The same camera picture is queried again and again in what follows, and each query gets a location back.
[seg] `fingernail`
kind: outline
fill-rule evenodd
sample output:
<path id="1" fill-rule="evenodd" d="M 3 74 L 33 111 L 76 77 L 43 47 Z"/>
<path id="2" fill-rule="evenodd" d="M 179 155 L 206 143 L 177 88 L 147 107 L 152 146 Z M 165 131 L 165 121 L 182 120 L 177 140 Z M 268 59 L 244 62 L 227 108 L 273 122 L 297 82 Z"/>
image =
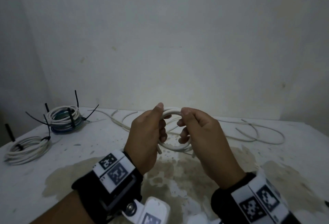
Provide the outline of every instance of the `fingernail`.
<path id="1" fill-rule="evenodd" d="M 156 106 L 157 106 L 158 108 L 163 109 L 163 103 L 162 103 L 162 102 L 158 103 Z"/>
<path id="2" fill-rule="evenodd" d="M 181 109 L 181 113 L 182 113 L 182 115 L 187 115 L 187 114 L 190 113 L 190 110 L 189 110 L 188 108 L 186 108 L 186 107 L 183 107 L 183 108 Z"/>

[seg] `white table surface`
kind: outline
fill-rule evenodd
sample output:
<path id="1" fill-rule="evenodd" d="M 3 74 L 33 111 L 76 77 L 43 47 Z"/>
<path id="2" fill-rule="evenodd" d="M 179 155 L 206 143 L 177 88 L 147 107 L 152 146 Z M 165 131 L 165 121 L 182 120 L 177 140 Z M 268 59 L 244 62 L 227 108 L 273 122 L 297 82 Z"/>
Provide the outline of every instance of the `white table surface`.
<path id="1" fill-rule="evenodd" d="M 81 107 L 80 112 L 87 116 L 90 113 L 88 109 Z M 102 110 L 109 114 L 114 111 Z M 131 111 L 120 111 L 115 117 L 121 119 L 128 112 Z M 129 116 L 125 123 L 130 125 L 137 115 Z M 237 118 L 221 119 L 240 121 Z M 106 115 L 95 112 L 88 120 L 93 122 L 73 133 L 51 133 L 54 144 L 38 160 L 18 166 L 0 163 L 0 223 L 30 223 L 69 193 L 71 183 L 88 172 L 100 157 L 124 146 L 128 132 L 115 125 Z M 270 145 L 229 140 L 242 168 L 251 171 L 262 166 L 301 223 L 329 223 L 329 208 L 324 204 L 324 200 L 329 201 L 329 138 L 304 123 L 246 120 L 281 131 L 286 142 Z M 254 134 L 249 126 L 221 125 L 225 134 L 230 136 L 243 138 L 235 127 Z M 281 140 L 281 136 L 271 130 L 259 128 L 259 131 L 263 140 Z M 42 125 L 17 140 L 46 135 L 47 127 Z M 168 142 L 177 145 L 177 136 L 169 137 Z M 0 148 L 0 157 L 4 157 L 11 145 L 9 143 Z M 164 152 L 158 156 L 156 166 L 144 180 L 144 198 L 153 195 L 171 205 L 169 223 L 184 222 L 188 215 L 200 211 L 215 218 L 209 199 L 216 186 L 204 175 L 198 160 L 162 150 Z"/>

